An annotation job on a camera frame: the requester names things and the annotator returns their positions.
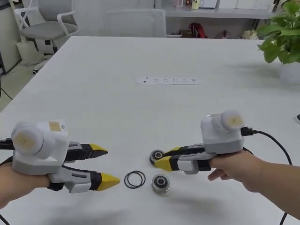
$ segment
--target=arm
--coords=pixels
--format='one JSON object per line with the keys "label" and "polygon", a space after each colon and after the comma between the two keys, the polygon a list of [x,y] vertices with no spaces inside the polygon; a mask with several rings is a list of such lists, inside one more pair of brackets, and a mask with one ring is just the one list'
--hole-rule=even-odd
{"label": "arm", "polygon": [[247,152],[213,158],[209,180],[234,179],[300,219],[300,167],[267,163]]}
{"label": "arm", "polygon": [[15,172],[10,163],[0,166],[0,181],[0,209],[36,188],[46,188],[50,184],[46,176],[27,176]]}
{"label": "arm", "polygon": [[17,8],[17,9],[15,9],[16,17],[20,20],[21,25],[24,25],[25,27],[29,27],[29,25],[26,23],[25,19],[27,17],[27,13],[30,12],[30,11],[38,11],[38,7],[28,7],[28,8]]}
{"label": "arm", "polygon": [[75,31],[75,32],[69,34],[69,32],[68,32],[68,30],[67,30],[67,28],[66,28],[64,22],[62,21],[62,18],[63,18],[64,16],[74,15],[74,13],[75,13],[75,11],[72,11],[72,12],[69,12],[69,13],[61,13],[61,14],[58,14],[58,15],[57,15],[57,21],[60,23],[60,26],[61,26],[61,28],[63,29],[63,31],[65,32],[66,36],[71,36],[71,35],[73,35],[75,32],[78,31],[78,29],[77,29],[77,31]]}
{"label": "arm", "polygon": [[280,209],[300,219],[300,167],[266,163],[258,188]]}

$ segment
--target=potted plant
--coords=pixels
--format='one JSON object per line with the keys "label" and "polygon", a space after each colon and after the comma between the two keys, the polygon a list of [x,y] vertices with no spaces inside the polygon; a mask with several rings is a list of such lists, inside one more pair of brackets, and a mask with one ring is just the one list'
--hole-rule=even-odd
{"label": "potted plant", "polygon": [[283,64],[280,78],[300,84],[300,3],[285,2],[282,13],[270,18],[270,23],[260,27],[258,33],[266,37],[258,46],[266,62],[279,58]]}

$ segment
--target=shelf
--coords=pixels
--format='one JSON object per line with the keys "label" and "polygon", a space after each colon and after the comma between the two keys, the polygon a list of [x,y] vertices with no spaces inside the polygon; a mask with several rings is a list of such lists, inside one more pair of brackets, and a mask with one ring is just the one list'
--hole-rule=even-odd
{"label": "shelf", "polygon": [[201,17],[201,18],[235,18],[235,19],[268,19],[275,16],[263,9],[205,9],[192,10],[191,7],[183,6],[175,8],[172,6],[162,7],[167,17]]}

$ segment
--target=hand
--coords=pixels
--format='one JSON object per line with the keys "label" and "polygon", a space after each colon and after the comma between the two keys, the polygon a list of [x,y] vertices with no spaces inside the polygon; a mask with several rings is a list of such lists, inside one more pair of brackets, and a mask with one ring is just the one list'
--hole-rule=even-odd
{"label": "hand", "polygon": [[36,188],[46,188],[50,184],[47,176],[28,176],[15,172],[12,164],[0,166],[0,209],[10,201],[29,194]]}
{"label": "hand", "polygon": [[258,192],[264,164],[264,161],[246,151],[215,157],[210,161],[210,166],[216,170],[208,179],[234,179],[243,183],[248,191]]}

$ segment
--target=chair armrest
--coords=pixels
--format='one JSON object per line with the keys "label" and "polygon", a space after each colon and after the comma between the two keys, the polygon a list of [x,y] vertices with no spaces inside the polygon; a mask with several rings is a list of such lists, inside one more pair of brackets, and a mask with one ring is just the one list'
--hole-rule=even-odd
{"label": "chair armrest", "polygon": [[26,23],[25,19],[27,17],[27,13],[30,11],[38,11],[38,7],[29,7],[29,8],[17,8],[15,9],[15,15],[20,20],[22,25],[25,27],[29,27],[29,25]]}
{"label": "chair armrest", "polygon": [[63,29],[63,31],[65,32],[66,36],[71,36],[71,35],[74,34],[75,32],[69,34],[69,32],[68,32],[68,30],[67,30],[67,28],[66,28],[64,22],[62,21],[62,18],[63,18],[64,16],[74,15],[74,13],[75,13],[75,11],[72,11],[72,12],[69,12],[69,13],[61,13],[61,14],[58,14],[58,15],[57,15],[57,21],[59,22],[59,24],[60,24],[61,28]]}

